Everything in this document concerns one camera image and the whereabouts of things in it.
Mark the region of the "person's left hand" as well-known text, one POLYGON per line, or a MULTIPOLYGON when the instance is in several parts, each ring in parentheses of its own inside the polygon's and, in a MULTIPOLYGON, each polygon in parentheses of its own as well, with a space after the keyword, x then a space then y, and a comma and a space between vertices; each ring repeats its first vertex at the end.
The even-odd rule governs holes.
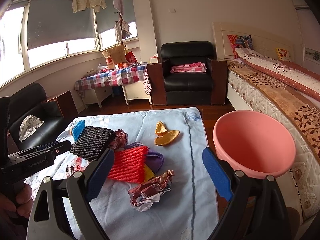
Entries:
POLYGON ((17 212, 20 216, 29 218, 34 203, 31 194, 32 188, 29 184, 25 184, 24 188, 16 195, 15 201, 18 207, 5 195, 1 194, 1 211, 17 212))

